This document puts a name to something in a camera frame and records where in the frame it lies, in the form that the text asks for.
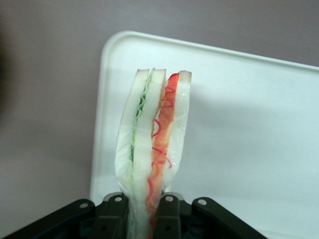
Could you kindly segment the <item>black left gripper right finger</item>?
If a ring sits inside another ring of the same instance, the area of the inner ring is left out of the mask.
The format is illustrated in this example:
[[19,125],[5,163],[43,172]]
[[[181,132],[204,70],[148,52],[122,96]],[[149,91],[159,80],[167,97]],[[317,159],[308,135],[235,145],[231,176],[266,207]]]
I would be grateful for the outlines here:
[[184,197],[175,192],[163,194],[155,217],[154,239],[181,239],[180,201]]

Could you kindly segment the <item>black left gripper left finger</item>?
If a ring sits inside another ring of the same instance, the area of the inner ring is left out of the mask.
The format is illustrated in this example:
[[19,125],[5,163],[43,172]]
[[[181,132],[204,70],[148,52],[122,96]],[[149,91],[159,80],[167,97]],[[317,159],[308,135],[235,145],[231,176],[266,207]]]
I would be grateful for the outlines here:
[[123,193],[111,193],[97,207],[98,239],[126,239],[129,199]]

